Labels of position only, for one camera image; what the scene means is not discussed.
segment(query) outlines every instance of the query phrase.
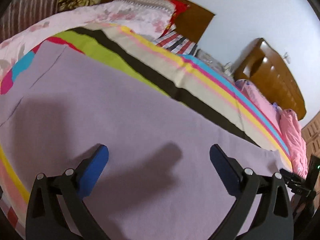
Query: wall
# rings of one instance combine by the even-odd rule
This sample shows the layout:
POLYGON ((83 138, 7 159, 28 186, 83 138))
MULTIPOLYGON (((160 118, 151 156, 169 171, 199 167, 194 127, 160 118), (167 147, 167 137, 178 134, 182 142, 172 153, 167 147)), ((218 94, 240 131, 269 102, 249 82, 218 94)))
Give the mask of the wall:
POLYGON ((320 110, 320 21, 307 0, 191 0, 216 14, 199 45, 223 64, 253 39, 291 57, 290 71, 306 103, 307 124, 320 110))

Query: red pillow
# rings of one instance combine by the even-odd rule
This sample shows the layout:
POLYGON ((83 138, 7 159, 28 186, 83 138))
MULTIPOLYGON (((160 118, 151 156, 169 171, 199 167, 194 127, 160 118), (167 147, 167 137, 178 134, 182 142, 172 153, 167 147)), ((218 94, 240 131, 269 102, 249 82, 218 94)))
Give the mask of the red pillow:
POLYGON ((174 21, 175 19, 178 17, 179 14, 185 12, 189 7, 190 5, 184 3, 184 2, 180 2, 178 0, 167 0, 171 3, 173 3, 175 5, 175 10, 174 10, 174 13, 171 17, 171 20, 170 20, 170 23, 169 25, 167 26, 166 30, 164 31, 164 33, 162 34, 163 35, 166 35, 166 33, 169 31, 170 27, 174 24, 174 21))

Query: silver screw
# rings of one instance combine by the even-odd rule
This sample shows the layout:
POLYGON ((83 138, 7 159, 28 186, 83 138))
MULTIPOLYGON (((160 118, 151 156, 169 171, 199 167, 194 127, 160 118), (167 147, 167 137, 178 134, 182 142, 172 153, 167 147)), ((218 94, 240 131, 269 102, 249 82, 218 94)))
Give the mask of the silver screw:
POLYGON ((67 169, 65 173, 66 173, 67 176, 71 176, 74 173, 74 170, 73 169, 67 169))
POLYGON ((276 177, 277 179, 282 179, 282 175, 281 175, 279 172, 276 172, 276 173, 275 173, 275 177, 276 177))
POLYGON ((43 174, 43 173, 39 173, 39 174, 37 175, 37 179, 43 179, 43 177, 44 177, 44 174, 43 174))
POLYGON ((245 168, 244 169, 244 173, 247 175, 252 175, 253 174, 253 170, 251 170, 250 168, 245 168))

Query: gray cloth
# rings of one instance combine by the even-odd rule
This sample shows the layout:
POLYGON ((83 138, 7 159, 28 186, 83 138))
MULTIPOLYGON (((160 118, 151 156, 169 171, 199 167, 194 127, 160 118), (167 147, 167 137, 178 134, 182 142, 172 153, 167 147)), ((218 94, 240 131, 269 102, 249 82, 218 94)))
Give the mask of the gray cloth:
MULTIPOLYGON (((90 156, 93 146, 105 144, 109 162, 85 203, 117 240, 208 239, 235 200, 210 162, 215 143, 257 174, 283 167, 277 152, 226 132, 120 71, 47 41, 0 96, 0 140, 28 190, 38 173, 60 175, 90 156)), ((258 201, 259 196, 242 232, 258 201)))

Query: brown curtain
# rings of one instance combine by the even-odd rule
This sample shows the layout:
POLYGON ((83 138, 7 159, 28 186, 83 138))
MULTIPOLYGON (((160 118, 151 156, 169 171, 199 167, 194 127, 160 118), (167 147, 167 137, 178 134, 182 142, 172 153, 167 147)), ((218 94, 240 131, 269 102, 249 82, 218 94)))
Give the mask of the brown curtain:
POLYGON ((57 13, 59 0, 12 0, 0 19, 0 43, 57 13))

